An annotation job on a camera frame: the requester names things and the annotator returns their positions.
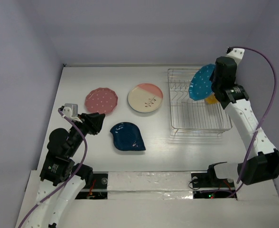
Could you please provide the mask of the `pink polka dot plate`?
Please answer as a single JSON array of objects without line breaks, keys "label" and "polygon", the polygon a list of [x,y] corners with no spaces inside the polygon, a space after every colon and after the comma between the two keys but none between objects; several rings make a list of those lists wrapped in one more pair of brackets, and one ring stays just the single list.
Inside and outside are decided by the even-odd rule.
[{"label": "pink polka dot plate", "polygon": [[111,114],[118,104],[116,93],[106,87],[92,90],[85,98],[84,106],[90,113]]}]

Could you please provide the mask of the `blue polka dot plate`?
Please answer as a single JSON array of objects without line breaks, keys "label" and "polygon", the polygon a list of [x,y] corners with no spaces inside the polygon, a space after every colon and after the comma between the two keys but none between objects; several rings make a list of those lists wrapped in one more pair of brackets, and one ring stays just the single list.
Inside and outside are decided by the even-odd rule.
[{"label": "blue polka dot plate", "polygon": [[204,100],[212,94],[210,77],[215,69],[215,64],[201,67],[192,78],[189,85],[189,97],[194,101]]}]

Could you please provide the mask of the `yellow polka dot plate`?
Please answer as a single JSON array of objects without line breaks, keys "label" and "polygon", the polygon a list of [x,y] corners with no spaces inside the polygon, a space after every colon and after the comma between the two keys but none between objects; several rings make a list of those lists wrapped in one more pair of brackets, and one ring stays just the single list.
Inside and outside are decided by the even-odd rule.
[{"label": "yellow polka dot plate", "polygon": [[214,94],[211,94],[207,98],[205,98],[205,102],[209,105],[217,104],[219,101],[216,99]]}]

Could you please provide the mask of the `dark blue leaf plate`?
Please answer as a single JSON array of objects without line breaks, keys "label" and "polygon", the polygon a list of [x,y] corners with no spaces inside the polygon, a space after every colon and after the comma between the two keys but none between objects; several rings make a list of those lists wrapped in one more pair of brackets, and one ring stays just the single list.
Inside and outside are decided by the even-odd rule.
[{"label": "dark blue leaf plate", "polygon": [[119,151],[145,151],[146,146],[137,125],[130,122],[121,122],[110,129],[113,144]]}]

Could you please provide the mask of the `pink and cream plate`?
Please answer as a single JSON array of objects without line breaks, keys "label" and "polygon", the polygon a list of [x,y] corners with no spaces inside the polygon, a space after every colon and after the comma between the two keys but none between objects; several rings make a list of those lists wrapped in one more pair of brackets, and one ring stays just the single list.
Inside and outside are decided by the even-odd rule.
[{"label": "pink and cream plate", "polygon": [[139,113],[151,113],[160,108],[163,97],[163,92],[158,86],[142,83],[130,90],[127,100],[133,110]]}]

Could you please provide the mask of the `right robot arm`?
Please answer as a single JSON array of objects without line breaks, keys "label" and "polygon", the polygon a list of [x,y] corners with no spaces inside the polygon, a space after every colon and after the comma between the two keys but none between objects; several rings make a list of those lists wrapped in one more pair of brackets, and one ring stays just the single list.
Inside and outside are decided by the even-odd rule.
[{"label": "right robot arm", "polygon": [[233,121],[247,150],[241,163],[223,162],[206,174],[211,186],[223,179],[235,179],[245,185],[276,179],[279,176],[279,150],[259,125],[245,89],[235,83],[237,63],[231,57],[216,59],[210,77],[212,91]]}]

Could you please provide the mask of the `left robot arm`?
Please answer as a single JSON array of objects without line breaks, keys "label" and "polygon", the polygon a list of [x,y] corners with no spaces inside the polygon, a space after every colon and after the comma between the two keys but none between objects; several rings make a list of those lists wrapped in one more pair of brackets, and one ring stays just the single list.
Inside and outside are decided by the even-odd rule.
[{"label": "left robot arm", "polygon": [[81,114],[75,119],[63,116],[70,124],[53,130],[47,144],[47,154],[40,173],[40,183],[34,207],[19,224],[20,228],[59,228],[78,193],[94,185],[93,169],[72,157],[86,135],[97,135],[105,119],[104,114]]}]

